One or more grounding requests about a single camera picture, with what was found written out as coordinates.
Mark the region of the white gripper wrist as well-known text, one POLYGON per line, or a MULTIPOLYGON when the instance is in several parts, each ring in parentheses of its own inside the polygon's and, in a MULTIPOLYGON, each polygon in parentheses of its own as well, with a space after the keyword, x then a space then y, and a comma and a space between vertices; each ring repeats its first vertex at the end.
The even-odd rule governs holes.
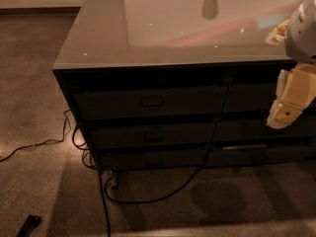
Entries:
POLYGON ((270 45, 284 45, 288 57, 299 62, 277 78, 276 99, 267 126, 286 128, 299 118, 316 98, 316 0, 303 0, 289 20, 277 25, 266 37, 270 45))

